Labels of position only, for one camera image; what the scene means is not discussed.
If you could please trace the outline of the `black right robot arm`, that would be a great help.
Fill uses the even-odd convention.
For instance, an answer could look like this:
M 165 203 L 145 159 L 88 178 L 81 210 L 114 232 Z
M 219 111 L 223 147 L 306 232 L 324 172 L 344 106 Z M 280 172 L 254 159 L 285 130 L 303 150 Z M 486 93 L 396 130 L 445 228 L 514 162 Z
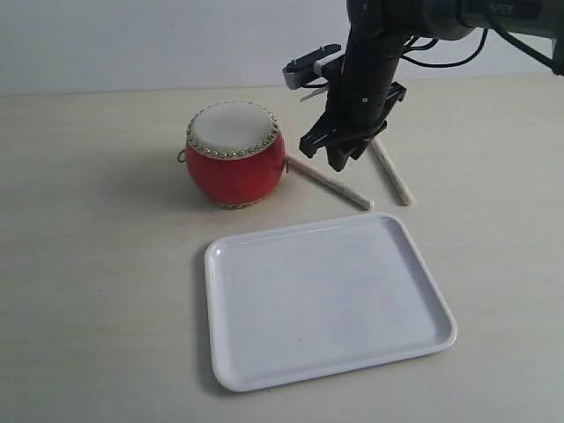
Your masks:
M 321 117 L 299 148 L 309 158 L 325 149 L 336 171 L 386 129 L 406 92 L 394 80 L 398 63 L 419 50 L 419 38 L 435 44 L 459 41 L 476 28 L 494 31 L 554 74 L 563 73 L 561 1 L 349 1 L 346 9 L 344 47 L 322 46 L 283 69 L 288 88 L 327 94 Z

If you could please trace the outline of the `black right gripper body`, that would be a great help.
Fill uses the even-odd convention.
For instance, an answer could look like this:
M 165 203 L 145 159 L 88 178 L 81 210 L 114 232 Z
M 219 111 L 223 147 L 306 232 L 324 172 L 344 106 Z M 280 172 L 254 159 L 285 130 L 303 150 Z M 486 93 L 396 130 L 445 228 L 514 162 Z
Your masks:
M 405 32 L 350 31 L 342 70 L 330 81 L 324 112 L 301 137 L 304 155 L 311 158 L 320 148 L 339 145 L 349 159 L 354 140 L 374 137 L 385 120 L 385 101 L 405 43 Z

